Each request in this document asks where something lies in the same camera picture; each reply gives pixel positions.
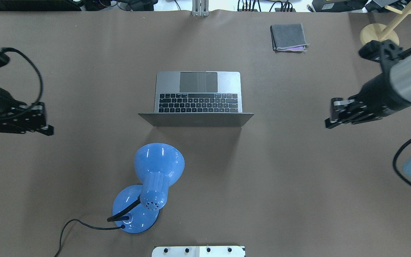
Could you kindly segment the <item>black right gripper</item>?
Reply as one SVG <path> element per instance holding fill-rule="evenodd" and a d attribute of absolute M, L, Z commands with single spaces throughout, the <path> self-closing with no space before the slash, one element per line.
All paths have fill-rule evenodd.
<path fill-rule="evenodd" d="M 377 75 L 365 83 L 358 94 L 348 99 L 331 99 L 331 119 L 325 119 L 325 128 L 340 124 L 361 124 L 380 120 L 411 106 L 391 86 L 389 76 Z"/>

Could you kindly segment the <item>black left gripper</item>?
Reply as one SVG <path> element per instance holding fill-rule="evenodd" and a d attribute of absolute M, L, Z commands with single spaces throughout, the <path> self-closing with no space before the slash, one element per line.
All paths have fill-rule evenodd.
<path fill-rule="evenodd" d="M 40 101 L 30 106 L 15 100 L 8 91 L 0 88 L 0 133 L 26 132 L 54 135 L 54 127 L 47 124 L 45 104 Z"/>

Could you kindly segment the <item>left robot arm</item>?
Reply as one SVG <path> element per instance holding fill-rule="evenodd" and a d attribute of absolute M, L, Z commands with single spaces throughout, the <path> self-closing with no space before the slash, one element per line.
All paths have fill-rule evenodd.
<path fill-rule="evenodd" d="M 38 132 L 45 136 L 54 134 L 54 127 L 47 123 L 45 104 L 42 101 L 32 105 L 25 104 L 0 88 L 0 133 L 26 132 Z"/>

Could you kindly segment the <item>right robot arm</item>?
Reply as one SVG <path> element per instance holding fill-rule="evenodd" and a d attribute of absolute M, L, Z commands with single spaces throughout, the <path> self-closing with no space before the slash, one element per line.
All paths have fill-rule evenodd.
<path fill-rule="evenodd" d="M 380 64 L 381 73 L 365 83 L 361 90 L 348 99 L 330 100 L 330 116 L 325 127 L 340 124 L 362 124 L 380 120 L 411 107 L 411 47 L 403 49 L 391 40 L 372 40 L 358 52 L 363 59 Z M 397 167 L 402 151 L 411 144 L 411 138 L 396 151 L 392 166 L 396 175 L 411 186 L 411 157 L 403 169 Z"/>

